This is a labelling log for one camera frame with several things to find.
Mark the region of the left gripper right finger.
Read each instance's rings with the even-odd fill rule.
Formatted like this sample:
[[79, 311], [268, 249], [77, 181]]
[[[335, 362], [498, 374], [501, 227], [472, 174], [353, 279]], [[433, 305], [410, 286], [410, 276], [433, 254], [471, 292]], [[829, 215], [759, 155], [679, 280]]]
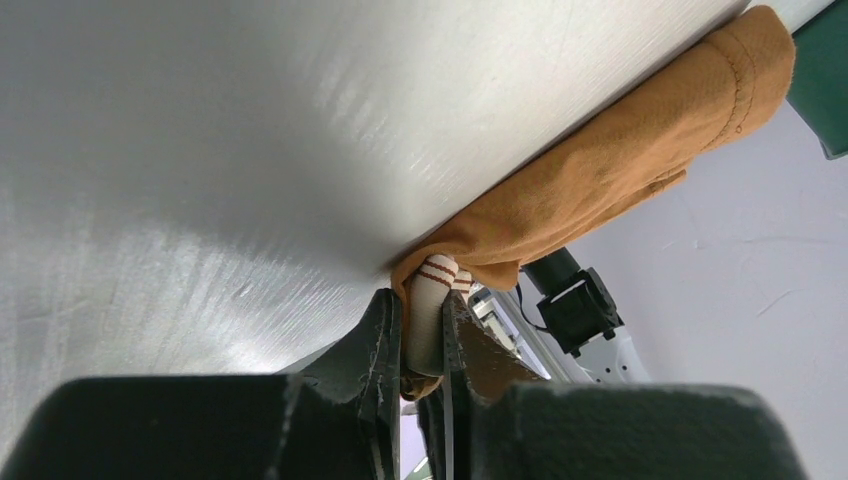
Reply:
[[488, 334], [455, 290], [443, 303], [442, 326], [445, 477], [469, 479], [474, 415], [495, 404], [511, 384], [539, 381], [541, 376]]

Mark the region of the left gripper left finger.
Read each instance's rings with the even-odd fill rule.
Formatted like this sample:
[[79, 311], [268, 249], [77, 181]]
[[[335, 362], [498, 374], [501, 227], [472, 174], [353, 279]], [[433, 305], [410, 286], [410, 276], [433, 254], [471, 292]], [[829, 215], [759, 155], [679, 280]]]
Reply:
[[373, 295], [359, 323], [301, 371], [296, 479], [397, 479], [401, 305]]

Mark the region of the brown underwear beige waistband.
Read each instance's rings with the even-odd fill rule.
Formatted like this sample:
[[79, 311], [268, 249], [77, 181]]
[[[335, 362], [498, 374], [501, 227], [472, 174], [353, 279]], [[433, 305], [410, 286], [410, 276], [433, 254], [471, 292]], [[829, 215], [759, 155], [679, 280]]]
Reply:
[[777, 13], [748, 9], [414, 247], [391, 284], [403, 307], [400, 393], [441, 383], [440, 311], [472, 281], [509, 290], [521, 267], [685, 178], [693, 160], [766, 124], [786, 97], [796, 49]]

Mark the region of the green divided plastic tray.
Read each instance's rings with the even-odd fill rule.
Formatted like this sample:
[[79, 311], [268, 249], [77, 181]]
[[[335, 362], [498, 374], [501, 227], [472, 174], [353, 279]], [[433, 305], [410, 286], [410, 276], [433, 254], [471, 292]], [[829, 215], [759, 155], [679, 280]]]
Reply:
[[847, 156], [847, 2], [833, 2], [793, 34], [794, 74], [787, 99], [828, 160]]

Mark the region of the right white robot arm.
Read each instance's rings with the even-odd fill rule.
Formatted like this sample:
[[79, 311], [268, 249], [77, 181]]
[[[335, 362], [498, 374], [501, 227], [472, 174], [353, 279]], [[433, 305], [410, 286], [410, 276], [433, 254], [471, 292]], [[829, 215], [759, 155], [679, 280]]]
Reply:
[[574, 383], [649, 383], [652, 378], [605, 283], [562, 248], [521, 268], [540, 299], [528, 317], [520, 285], [515, 295], [521, 318], [542, 351]]

